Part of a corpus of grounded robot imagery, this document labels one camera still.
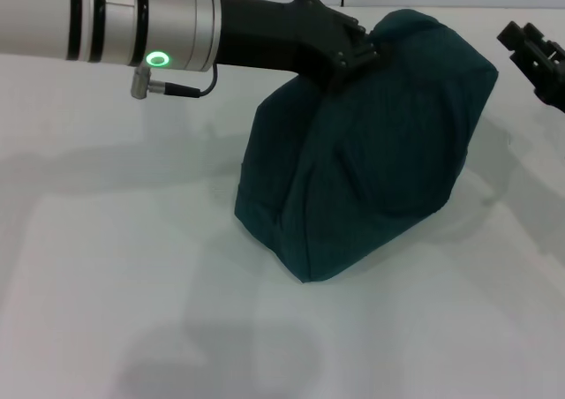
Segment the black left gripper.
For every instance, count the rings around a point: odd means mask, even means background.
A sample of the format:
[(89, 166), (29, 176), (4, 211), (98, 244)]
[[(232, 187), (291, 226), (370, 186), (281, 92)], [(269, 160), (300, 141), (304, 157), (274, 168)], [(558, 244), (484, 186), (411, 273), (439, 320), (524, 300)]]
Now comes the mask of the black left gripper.
[(380, 63), (364, 27), (321, 0), (220, 0), (217, 64), (294, 72), (340, 91)]

